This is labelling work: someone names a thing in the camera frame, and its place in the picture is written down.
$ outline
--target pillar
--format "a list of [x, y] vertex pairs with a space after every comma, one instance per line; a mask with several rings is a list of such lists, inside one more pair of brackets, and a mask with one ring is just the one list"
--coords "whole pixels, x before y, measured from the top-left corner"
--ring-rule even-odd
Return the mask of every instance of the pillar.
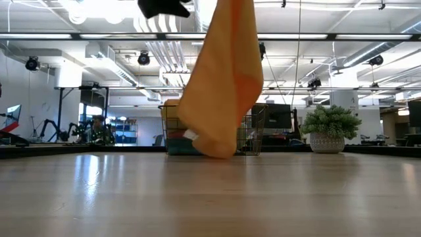
[[[341, 71], [342, 74], [333, 74], [330, 78], [330, 86], [333, 88], [357, 88], [357, 72], [353, 68]], [[352, 114], [359, 116], [359, 97], [357, 90], [338, 90], [330, 93], [330, 105], [337, 105], [344, 109], [352, 110]], [[345, 139], [345, 144], [361, 144], [360, 131], [356, 138], [352, 140]]]
[[[79, 87], [82, 85], [82, 68], [70, 61], [65, 61], [61, 67], [55, 70], [56, 87]], [[64, 90], [63, 95], [65, 98], [62, 101], [61, 111], [61, 130], [68, 130], [71, 122], [79, 123], [79, 103], [80, 103], [80, 90]], [[70, 137], [70, 142], [77, 139]]]

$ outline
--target security camera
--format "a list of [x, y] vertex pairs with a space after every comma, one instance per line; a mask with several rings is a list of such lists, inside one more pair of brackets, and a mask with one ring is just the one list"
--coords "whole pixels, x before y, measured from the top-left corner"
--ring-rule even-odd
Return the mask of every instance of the security camera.
[[322, 81], [320, 81], [319, 78], [313, 78], [311, 80], [309, 80], [309, 85], [307, 86], [308, 88], [317, 88], [322, 86]]
[[41, 68], [41, 63], [38, 62], [38, 57], [29, 57], [29, 60], [26, 61], [25, 68], [31, 72], [39, 71]]
[[151, 59], [149, 58], [149, 52], [148, 51], [140, 52], [140, 56], [137, 59], [137, 62], [142, 66], [149, 65], [149, 63], [151, 63]]
[[380, 65], [383, 64], [383, 62], [384, 62], [383, 57], [381, 55], [378, 55], [377, 57], [374, 57], [374, 58], [370, 59], [368, 64], [370, 64], [372, 66], [374, 66], [374, 65], [380, 66]]

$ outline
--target computer monitor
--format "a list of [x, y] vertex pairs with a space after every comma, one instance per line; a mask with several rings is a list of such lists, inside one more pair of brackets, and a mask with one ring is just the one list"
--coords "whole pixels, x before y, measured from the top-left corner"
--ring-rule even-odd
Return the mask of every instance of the computer monitor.
[[[264, 128], [291, 129], [291, 105], [265, 104], [267, 105], [264, 114]], [[254, 106], [251, 109], [252, 115], [259, 112], [261, 107]], [[252, 117], [252, 127], [256, 127], [256, 116]]]
[[21, 107], [22, 107], [21, 105], [16, 105], [7, 109], [6, 127], [10, 126], [14, 122], [19, 123]]
[[421, 101], [409, 101], [409, 124], [411, 127], [421, 127]]

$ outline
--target bin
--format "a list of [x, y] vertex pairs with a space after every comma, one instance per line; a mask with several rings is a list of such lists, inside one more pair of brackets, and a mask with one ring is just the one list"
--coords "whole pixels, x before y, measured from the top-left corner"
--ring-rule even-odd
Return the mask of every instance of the bin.
[[[168, 155], [201, 155], [192, 145], [192, 141], [183, 137], [187, 130], [177, 117], [178, 100], [168, 100], [159, 106], [162, 117], [162, 131]], [[267, 105], [256, 104], [248, 115], [243, 117], [237, 129], [236, 155], [260, 155], [264, 116]]]

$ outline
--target orange cloth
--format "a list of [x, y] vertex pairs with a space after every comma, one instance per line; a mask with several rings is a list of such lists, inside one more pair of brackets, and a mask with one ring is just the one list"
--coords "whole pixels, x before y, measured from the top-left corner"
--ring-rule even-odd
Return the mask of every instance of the orange cloth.
[[178, 105], [178, 117], [198, 135], [193, 146], [211, 157], [232, 157], [237, 128], [262, 87], [253, 0], [218, 0]]

